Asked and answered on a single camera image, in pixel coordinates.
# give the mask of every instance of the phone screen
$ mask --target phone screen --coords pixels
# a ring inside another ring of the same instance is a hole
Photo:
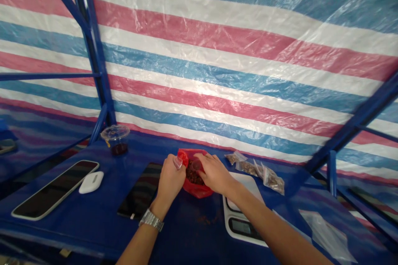
[[[14,217],[39,220],[55,208],[69,192],[73,191],[84,177],[97,169],[94,161],[78,161],[60,176],[24,201],[11,213]]]
[[[117,214],[140,220],[158,189],[162,165],[150,163],[130,190]]]

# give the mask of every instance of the dark liquid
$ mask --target dark liquid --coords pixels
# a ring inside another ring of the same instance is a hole
[[[127,144],[117,144],[111,148],[111,151],[114,156],[122,155],[127,152]]]

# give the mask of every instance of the red plastic bag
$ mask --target red plastic bag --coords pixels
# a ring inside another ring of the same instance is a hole
[[[196,159],[194,157],[196,153],[202,153],[203,155],[207,154],[205,150],[200,149],[178,149],[177,156],[182,160],[182,164],[185,167],[188,167],[189,160]],[[198,199],[208,197],[214,193],[214,191],[212,191],[211,188],[209,188],[208,186],[191,183],[187,178],[185,179],[182,188],[187,193],[190,193]]]

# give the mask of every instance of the small plastic bag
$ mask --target small plastic bag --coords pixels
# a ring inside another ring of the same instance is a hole
[[[250,159],[253,160],[253,163],[250,163],[248,158],[238,151],[235,151],[233,154],[226,154],[225,157],[231,165],[236,163],[236,170],[261,178],[263,185],[281,195],[285,195],[285,182],[270,168],[264,166],[262,163],[258,165],[255,159]]]
[[[248,159],[239,151],[235,151],[233,154],[225,154],[224,156],[229,160],[231,165],[234,165],[236,162],[245,161]]]
[[[248,158],[239,151],[235,151],[233,154],[226,154],[225,157],[229,160],[231,165],[236,163],[236,170],[258,177],[255,165],[248,162]]]
[[[254,165],[257,170],[258,177],[262,178],[262,184],[274,191],[280,193],[281,195],[285,195],[285,182],[282,178],[280,178],[273,170],[264,166],[262,163],[259,166],[254,161]]]
[[[327,251],[332,258],[340,264],[346,265],[351,262],[358,263],[348,251],[347,236],[329,224],[318,213],[313,211],[299,210],[312,230],[312,239]]]

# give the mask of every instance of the plastic cup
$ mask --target plastic cup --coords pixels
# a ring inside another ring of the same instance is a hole
[[[129,149],[126,139],[129,133],[130,129],[125,125],[112,125],[102,131],[101,138],[111,149],[112,155],[118,156],[125,154]]]
[[[202,168],[202,163],[198,159],[194,159],[190,165],[191,170],[199,171]]]

